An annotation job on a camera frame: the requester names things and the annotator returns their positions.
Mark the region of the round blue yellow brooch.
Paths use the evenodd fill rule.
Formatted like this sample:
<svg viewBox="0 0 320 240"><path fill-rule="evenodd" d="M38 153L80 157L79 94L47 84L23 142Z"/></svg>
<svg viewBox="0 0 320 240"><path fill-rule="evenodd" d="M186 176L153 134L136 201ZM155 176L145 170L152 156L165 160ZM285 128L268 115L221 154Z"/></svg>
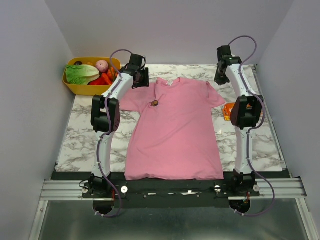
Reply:
<svg viewBox="0 0 320 240"><path fill-rule="evenodd" d="M159 105L159 101L158 101L158 100L154 100L154 101L151 102L150 105L151 105L152 107L156 107L156 106Z"/></svg>

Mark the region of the pink t-shirt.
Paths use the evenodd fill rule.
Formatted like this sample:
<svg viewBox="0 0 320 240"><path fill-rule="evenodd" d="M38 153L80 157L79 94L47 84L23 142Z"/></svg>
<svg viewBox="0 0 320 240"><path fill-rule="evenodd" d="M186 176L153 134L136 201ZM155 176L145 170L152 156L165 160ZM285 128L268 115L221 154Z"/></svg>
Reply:
<svg viewBox="0 0 320 240"><path fill-rule="evenodd" d="M159 104L152 107L155 100ZM125 178L223 179L212 109L224 103L209 82L195 79L158 78L129 90L120 108L140 117L127 148Z"/></svg>

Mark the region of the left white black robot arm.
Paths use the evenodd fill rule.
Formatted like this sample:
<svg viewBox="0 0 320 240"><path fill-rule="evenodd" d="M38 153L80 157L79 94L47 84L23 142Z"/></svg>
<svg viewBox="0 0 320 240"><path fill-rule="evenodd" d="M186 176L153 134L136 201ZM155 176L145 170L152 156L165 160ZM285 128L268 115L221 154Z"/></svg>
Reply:
<svg viewBox="0 0 320 240"><path fill-rule="evenodd" d="M129 63L102 95L95 95L91 105L90 123L97 136L95 164L89 177L89 188L99 197L107 197L116 187L109 180L111 174L111 146L121 121L120 100L130 89L149 86L149 69L146 58L131 54Z"/></svg>

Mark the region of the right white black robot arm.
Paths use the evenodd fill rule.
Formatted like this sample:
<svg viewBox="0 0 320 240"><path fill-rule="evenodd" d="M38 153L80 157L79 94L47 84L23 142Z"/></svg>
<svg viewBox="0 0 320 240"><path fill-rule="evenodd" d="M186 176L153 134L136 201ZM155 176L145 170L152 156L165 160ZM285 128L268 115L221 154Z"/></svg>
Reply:
<svg viewBox="0 0 320 240"><path fill-rule="evenodd" d="M214 81L220 86L230 83L236 95L235 104L230 112L230 121L236 132L236 159L233 177L227 186L233 195L241 196L252 191L256 184L256 175L252 169L252 134L262 116L263 99L250 86L241 58L232 55L229 45L217 49L217 60Z"/></svg>

